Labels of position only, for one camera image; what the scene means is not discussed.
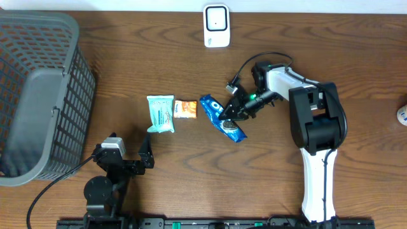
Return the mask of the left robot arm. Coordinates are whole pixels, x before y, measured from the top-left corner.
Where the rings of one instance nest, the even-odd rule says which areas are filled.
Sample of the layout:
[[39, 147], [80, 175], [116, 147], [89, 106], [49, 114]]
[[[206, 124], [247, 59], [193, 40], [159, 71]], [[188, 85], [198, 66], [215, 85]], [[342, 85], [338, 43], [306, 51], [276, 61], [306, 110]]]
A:
[[140, 160], [125, 160], [124, 141], [113, 132], [102, 143], [97, 144], [93, 161], [106, 172], [95, 176], [86, 183], [85, 228], [138, 228], [133, 216], [122, 213], [121, 208], [127, 193], [128, 184], [135, 176], [152, 169], [155, 160], [151, 149], [151, 138], [147, 135], [138, 151]]

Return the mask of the green lidded can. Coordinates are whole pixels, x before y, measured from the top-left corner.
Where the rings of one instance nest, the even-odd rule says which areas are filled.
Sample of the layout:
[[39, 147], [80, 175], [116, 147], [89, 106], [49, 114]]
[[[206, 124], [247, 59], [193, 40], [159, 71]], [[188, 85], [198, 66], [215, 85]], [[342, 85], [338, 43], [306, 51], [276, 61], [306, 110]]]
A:
[[399, 123], [407, 126], [407, 105], [404, 105], [397, 110], [396, 117]]

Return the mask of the light blue wipes pack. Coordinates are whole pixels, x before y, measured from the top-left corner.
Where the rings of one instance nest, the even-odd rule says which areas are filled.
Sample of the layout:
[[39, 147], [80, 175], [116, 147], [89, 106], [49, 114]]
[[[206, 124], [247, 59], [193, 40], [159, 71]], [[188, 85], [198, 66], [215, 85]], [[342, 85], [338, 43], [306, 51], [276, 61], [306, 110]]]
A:
[[173, 95], [147, 96], [152, 126], [147, 132], [175, 132], [173, 122]]

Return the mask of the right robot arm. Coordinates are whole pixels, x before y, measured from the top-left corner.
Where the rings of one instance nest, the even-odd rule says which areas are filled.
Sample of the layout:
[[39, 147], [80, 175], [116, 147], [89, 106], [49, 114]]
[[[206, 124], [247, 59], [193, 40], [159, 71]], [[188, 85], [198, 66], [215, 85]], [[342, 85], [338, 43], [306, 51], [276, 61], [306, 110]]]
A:
[[249, 94], [236, 75], [226, 86], [232, 94], [220, 120], [240, 121], [276, 100], [289, 103], [291, 136], [304, 164], [305, 191], [301, 211], [310, 224], [336, 216], [333, 171], [338, 148], [347, 133], [346, 115], [336, 85], [308, 80], [287, 64], [257, 62], [251, 69], [256, 91]]

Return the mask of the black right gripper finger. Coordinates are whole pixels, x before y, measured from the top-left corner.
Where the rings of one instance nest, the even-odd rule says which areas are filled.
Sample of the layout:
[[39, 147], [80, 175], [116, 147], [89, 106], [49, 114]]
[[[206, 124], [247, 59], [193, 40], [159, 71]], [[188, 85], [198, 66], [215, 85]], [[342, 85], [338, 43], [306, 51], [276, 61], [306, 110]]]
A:
[[219, 120], [242, 121], [247, 120], [249, 115], [243, 111], [223, 111], [219, 116]]
[[241, 102], [238, 98], [231, 98], [224, 107], [221, 116], [238, 116], [241, 109]]

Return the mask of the orange snack packet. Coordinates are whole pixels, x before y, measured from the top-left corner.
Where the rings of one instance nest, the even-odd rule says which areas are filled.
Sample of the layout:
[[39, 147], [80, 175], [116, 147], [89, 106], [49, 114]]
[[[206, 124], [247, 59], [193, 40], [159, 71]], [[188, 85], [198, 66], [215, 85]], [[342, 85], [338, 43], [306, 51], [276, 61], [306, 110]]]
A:
[[174, 103], [174, 118], [197, 118], [197, 101], [179, 101]]

